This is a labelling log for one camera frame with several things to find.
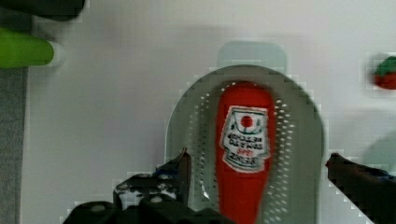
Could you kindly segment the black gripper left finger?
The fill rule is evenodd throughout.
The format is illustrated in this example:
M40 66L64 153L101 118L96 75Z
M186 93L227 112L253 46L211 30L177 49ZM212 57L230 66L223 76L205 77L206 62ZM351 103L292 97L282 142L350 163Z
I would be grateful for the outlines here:
M76 206L63 224L234 224L221 213L188 206L191 156L186 149L151 174L118 184L113 201Z

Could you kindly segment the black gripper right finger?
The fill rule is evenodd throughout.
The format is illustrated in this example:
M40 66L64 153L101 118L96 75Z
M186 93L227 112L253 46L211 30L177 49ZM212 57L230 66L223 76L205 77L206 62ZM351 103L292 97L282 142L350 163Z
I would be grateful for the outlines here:
M374 224L395 224L396 182L388 172L332 153L328 179Z

